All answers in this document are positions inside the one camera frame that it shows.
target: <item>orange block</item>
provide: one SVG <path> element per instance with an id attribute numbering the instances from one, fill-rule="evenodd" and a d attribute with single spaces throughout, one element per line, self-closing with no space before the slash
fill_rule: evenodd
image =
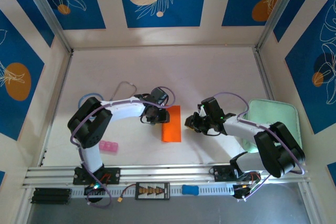
<path id="1" fill-rule="evenodd" d="M 172 106 L 167 109 L 169 112 L 169 123 L 162 124 L 162 141 L 163 142 L 181 142 L 181 107 Z"/>

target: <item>green cloth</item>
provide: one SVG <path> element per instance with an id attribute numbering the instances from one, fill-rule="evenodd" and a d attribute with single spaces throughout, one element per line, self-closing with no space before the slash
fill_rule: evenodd
<path id="1" fill-rule="evenodd" d="M 255 99 L 249 102 L 250 110 L 244 115 L 244 119 L 255 123 L 273 124 L 283 123 L 293 135 L 296 142 L 302 148 L 299 115 L 297 109 L 287 103 Z M 258 152 L 255 144 L 243 139 L 243 149 L 247 152 Z"/>

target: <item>circuit board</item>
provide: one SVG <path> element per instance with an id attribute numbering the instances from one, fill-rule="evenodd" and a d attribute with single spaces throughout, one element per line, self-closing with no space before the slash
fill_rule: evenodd
<path id="1" fill-rule="evenodd" d="M 168 200 L 169 198 L 169 183 L 138 182 L 136 184 L 135 199 Z"/>

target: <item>orange circle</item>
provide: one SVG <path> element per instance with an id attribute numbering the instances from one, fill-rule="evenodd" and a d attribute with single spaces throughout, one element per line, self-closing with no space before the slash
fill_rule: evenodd
<path id="1" fill-rule="evenodd" d="M 323 74 L 316 72 L 312 78 L 313 84 L 316 87 L 320 87 L 323 84 Z"/>
<path id="2" fill-rule="evenodd" d="M 252 10 L 252 18 L 258 22 L 268 20 L 277 0 L 260 0 Z"/>
<path id="3" fill-rule="evenodd" d="M 30 73 L 27 67 L 21 63 L 12 63 L 5 70 L 9 79 L 5 82 L 7 93 L 16 101 L 27 99 L 31 85 Z"/>
<path id="4" fill-rule="evenodd" d="M 57 9 L 60 13 L 62 13 L 64 15 L 68 15 L 71 12 L 69 6 L 64 5 L 64 4 L 60 4 L 59 6 L 57 6 Z"/>

